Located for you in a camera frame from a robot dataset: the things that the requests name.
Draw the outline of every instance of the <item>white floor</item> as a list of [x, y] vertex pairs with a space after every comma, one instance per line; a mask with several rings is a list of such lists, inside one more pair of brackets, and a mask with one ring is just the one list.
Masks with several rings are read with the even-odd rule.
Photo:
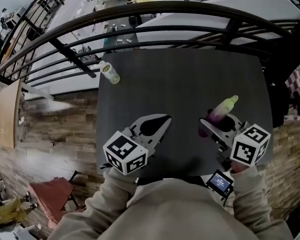
[[[115, 7], [123, 5], [127, 2], [127, 0], [111, 0], [108, 1], [105, 5], [106, 8], [109, 7]], [[65, 5], [62, 6], [59, 11], [54, 16], [54, 19], [51, 21], [51, 24], [48, 28], [48, 30], [51, 30], [57, 26], [60, 26], [61, 24], [68, 22], [70, 20], [73, 20], [75, 18], [78, 18], [80, 16], [89, 14], [93, 11], [93, 8], [97, 5], [97, 2], [95, 0], [92, 0], [90, 2], [86, 2], [85, 0], [66, 0]], [[83, 38], [87, 38], [94, 35], [99, 35], [104, 31], [105, 23], [98, 23], [94, 26], [88, 26], [85, 28], [81, 28], [79, 30], [74, 31], [73, 33], [66, 34], [64, 36], [59, 37], [59, 40], [63, 42], [64, 44], [69, 44], [72, 42], [75, 42], [77, 40], [81, 40]], [[90, 46], [91, 49], [98, 49], [104, 47], [104, 40], [98, 40], [91, 43], [87, 43], [84, 45], [85, 47]], [[35, 56], [40, 56], [42, 54], [47, 53], [48, 51], [53, 50], [54, 47], [47, 43], [46, 45], [43, 45], [40, 47], [36, 53]], [[75, 47], [76, 51], [78, 52], [80, 49], [82, 49], [82, 45], [80, 47]], [[60, 53], [56, 53], [54, 55], [51, 55], [45, 59], [42, 59], [36, 63], [33, 64], [31, 70], [37, 69], [45, 64], [48, 64], [50, 62], [63, 59], [64, 56]], [[42, 71], [36, 72], [29, 76], [29, 79], [33, 79], [39, 76], [42, 76], [43, 74], [47, 74], [59, 69], [63, 69], [65, 67], [69, 67], [72, 64], [70, 62], [60, 63], [58, 65], [46, 68]], [[62, 73], [54, 74], [36, 81], [32, 81], [29, 84], [33, 85], [35, 83], [40, 83], [42, 81], [46, 81], [49, 79], [53, 79], [56, 77], [66, 76], [69, 74], [81, 72], [80, 69], [72, 69], [68, 70]], [[43, 92], [49, 93], [49, 94], [60, 94], [60, 93], [66, 93], [66, 92], [72, 92], [72, 91], [78, 91], [78, 90], [86, 90], [86, 89], [93, 89], [99, 87], [99, 75], [100, 73], [96, 73], [96, 78], [91, 78], [88, 75], [80, 75], [75, 77], [70, 77], [58, 81], [53, 81], [45, 84], [38, 85], [36, 88], [42, 90]], [[37, 96], [35, 94], [27, 93], [26, 99], [33, 99]]]

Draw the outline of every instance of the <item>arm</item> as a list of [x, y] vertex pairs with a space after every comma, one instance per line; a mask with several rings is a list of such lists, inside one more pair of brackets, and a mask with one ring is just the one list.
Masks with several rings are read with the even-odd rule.
[[135, 194], [136, 177], [124, 176], [115, 168], [105, 171], [104, 183], [85, 201], [86, 210], [63, 216], [49, 240], [90, 240], [98, 238], [126, 210]]
[[266, 184], [255, 166], [238, 173], [234, 178], [234, 217], [249, 228], [260, 240], [292, 240], [293, 236], [282, 219], [270, 221], [271, 207], [265, 197]]

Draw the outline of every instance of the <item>small screen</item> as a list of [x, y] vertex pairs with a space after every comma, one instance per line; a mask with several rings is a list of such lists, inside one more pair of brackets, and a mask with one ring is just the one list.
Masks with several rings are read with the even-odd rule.
[[230, 185], [230, 182], [225, 180], [220, 174], [216, 173], [211, 179], [210, 182], [215, 185], [218, 189], [225, 192]]

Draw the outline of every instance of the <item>desk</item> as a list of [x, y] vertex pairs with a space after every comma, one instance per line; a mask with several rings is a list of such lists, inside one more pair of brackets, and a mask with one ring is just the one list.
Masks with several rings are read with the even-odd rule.
[[20, 80], [15, 81], [0, 91], [0, 146], [14, 149], [21, 89], [38, 94], [47, 99], [54, 97], [31, 87]]
[[132, 0], [134, 3], [154, 2], [156, 0]]
[[[121, 77], [112, 85], [100, 76], [97, 164], [106, 162], [103, 145], [116, 132], [150, 114], [172, 116], [169, 130], [139, 173], [144, 177], [199, 176], [222, 170], [218, 145], [198, 135], [198, 119], [224, 99], [238, 95], [232, 111], [241, 121], [272, 133], [268, 90], [257, 57], [208, 49], [141, 49], [105, 54]], [[272, 159], [269, 142], [263, 164]]]

